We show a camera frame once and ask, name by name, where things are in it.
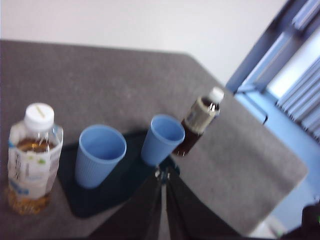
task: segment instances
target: gray table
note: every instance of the gray table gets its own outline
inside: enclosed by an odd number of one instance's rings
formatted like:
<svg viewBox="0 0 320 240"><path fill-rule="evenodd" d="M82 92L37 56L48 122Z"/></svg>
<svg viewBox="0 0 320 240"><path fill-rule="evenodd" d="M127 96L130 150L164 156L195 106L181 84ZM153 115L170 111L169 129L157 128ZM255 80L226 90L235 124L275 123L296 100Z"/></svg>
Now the gray table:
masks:
<svg viewBox="0 0 320 240"><path fill-rule="evenodd" d="M213 86L221 87L186 54L2 41L1 192L8 184L9 128L23 119L30 103L54 108L68 144L92 124L125 133L147 128L159 113L182 119L196 97ZM227 90L221 116L190 154L176 162L199 199L242 234L252 231L307 173ZM16 215L2 194L0 238L87 236L119 207L77 218L58 180L51 204L36 216ZM168 237L165 223L163 216L163 239Z"/></svg>

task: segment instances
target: blue cup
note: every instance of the blue cup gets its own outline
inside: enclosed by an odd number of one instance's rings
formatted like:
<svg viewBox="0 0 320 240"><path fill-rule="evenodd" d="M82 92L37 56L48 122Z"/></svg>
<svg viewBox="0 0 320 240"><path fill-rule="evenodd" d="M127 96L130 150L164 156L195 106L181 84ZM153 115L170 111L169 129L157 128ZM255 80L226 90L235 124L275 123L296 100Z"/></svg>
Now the blue cup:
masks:
<svg viewBox="0 0 320 240"><path fill-rule="evenodd" d="M149 166L159 165L185 139L185 129L175 118L160 114L152 118L141 158Z"/></svg>
<svg viewBox="0 0 320 240"><path fill-rule="evenodd" d="M106 125L92 125L82 131L75 163L75 180L86 189L99 186L125 156L122 134Z"/></svg>

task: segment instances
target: cup rim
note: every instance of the cup rim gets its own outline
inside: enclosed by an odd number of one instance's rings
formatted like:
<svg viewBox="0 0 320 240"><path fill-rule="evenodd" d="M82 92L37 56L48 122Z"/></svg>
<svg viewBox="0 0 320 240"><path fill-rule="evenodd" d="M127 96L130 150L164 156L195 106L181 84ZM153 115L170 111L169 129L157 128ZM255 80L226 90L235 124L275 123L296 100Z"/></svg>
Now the cup rim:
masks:
<svg viewBox="0 0 320 240"><path fill-rule="evenodd" d="M90 131L91 129L106 129L108 131L111 131L113 133L115 133L118 137L120 137L120 139L123 141L123 144L124 144L124 151L123 153L116 157L116 158L113 158L113 159L102 159L102 158L98 158L94 155L92 155L91 153L89 153L85 147L83 146L82 144L82 137L83 135ZM94 124L94 125L90 125L88 127L86 127L80 134L79 136L79 148L81 149L81 151L83 152L83 154L88 157L89 159L91 159L92 161L96 162L96 163L99 163L99 164L113 164L113 163L117 163L119 162L126 154L127 152L127 141L126 139L124 138L124 136L115 128L111 127L111 126L108 126L108 125L104 125L104 124Z"/></svg>
<svg viewBox="0 0 320 240"><path fill-rule="evenodd" d="M161 136L156 130L155 130L155 126L154 126L154 121L158 120L159 118L163 118L163 119L166 119L166 120L169 120L170 122L172 122L173 124L175 124L182 132L182 138L179 139L179 140L169 140L163 136ZM177 144L180 144L183 142L183 140L185 139L185 136L186 136L186 132L185 132L185 128L182 126L182 124L177 120L175 119L174 117L170 116L170 115L167 115L167 114L158 114L158 115L155 115L152 120L151 120L151 123L150 123L150 129L151 131L153 132L153 134L158 138L160 139L161 141L163 141L164 143L168 144L168 145L177 145Z"/></svg>

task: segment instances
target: dark tray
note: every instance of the dark tray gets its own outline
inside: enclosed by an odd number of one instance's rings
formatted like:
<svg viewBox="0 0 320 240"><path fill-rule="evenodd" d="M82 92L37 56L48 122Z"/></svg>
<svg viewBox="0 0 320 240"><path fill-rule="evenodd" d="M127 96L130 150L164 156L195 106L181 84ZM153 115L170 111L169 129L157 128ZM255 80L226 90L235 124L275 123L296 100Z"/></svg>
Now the dark tray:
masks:
<svg viewBox="0 0 320 240"><path fill-rule="evenodd" d="M82 188L75 181L78 143L62 148L57 175L74 215L87 218L128 200L154 172L155 167L146 165L140 157L146 134L147 131L142 130L123 135L127 144L124 158L94 189ZM180 173L179 167L170 156L160 164L160 168L165 170L168 166Z"/></svg>

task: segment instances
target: bottle label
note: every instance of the bottle label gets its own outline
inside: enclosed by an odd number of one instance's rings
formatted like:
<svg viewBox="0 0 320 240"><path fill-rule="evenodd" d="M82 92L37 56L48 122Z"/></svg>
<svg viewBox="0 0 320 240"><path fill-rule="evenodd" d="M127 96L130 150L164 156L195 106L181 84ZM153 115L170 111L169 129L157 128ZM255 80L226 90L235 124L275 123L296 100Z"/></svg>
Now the bottle label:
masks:
<svg viewBox="0 0 320 240"><path fill-rule="evenodd" d="M208 107L203 104L201 97L198 97L184 118L184 123L195 134L203 134L211 121L219 115L219 112L219 110L208 111Z"/></svg>
<svg viewBox="0 0 320 240"><path fill-rule="evenodd" d="M16 134L19 123L12 126L10 135ZM50 152L21 151L9 140L8 180L9 187L18 197L38 199L51 191L59 167L63 142Z"/></svg>

